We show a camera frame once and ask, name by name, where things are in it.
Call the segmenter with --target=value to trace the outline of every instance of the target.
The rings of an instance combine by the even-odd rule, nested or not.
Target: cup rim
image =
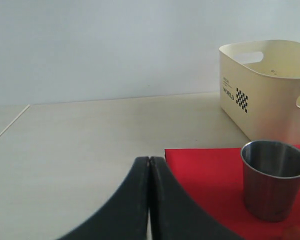
[[[240,156],[241,156],[241,159],[243,161],[243,163],[248,166],[250,169],[252,169],[253,171],[259,173],[259,174],[262,174],[264,176],[267,176],[267,177],[270,177],[270,178],[275,178],[275,179],[282,179],[282,180],[288,180],[288,179],[297,179],[297,178],[300,178],[300,174],[299,175],[296,175],[296,176],[287,176],[287,177],[284,177],[284,176],[274,176],[274,175],[270,175],[270,174],[267,174],[267,173],[264,173],[262,171],[259,171],[257,169],[255,169],[254,167],[250,166],[246,160],[244,159],[243,157],[243,150],[253,144],[253,143],[256,143],[256,142],[268,142],[268,143],[278,143],[278,144],[282,144],[282,145],[285,145],[289,148],[292,148],[294,150],[296,150],[297,152],[300,153],[300,149],[292,144],[289,144],[289,143],[286,143],[286,142],[283,142],[283,141],[277,141],[277,140],[269,140],[269,139],[259,139],[259,140],[253,140],[253,141],[250,141],[248,143],[246,143],[243,147],[241,147],[240,149]]]

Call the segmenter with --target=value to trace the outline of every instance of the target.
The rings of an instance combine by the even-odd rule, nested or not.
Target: red cloth
[[[194,201],[244,239],[280,239],[285,227],[300,226],[300,191],[290,216],[283,222],[265,222],[246,210],[240,148],[166,149],[165,157],[174,176]]]

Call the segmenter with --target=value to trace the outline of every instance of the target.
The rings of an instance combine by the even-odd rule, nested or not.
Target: table surface
[[[0,131],[24,108],[0,107]],[[248,141],[218,93],[32,105],[0,137],[0,239],[69,232],[111,197],[137,156]]]

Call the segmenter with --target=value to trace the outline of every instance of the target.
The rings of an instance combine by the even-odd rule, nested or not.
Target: stainless steel cup
[[[259,219],[288,217],[300,187],[300,150],[273,140],[255,140],[241,149],[243,200]]]

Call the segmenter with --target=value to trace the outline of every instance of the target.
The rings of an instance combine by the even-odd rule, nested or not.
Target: white wall
[[[0,105],[211,92],[221,45],[300,42],[300,0],[0,0]]]

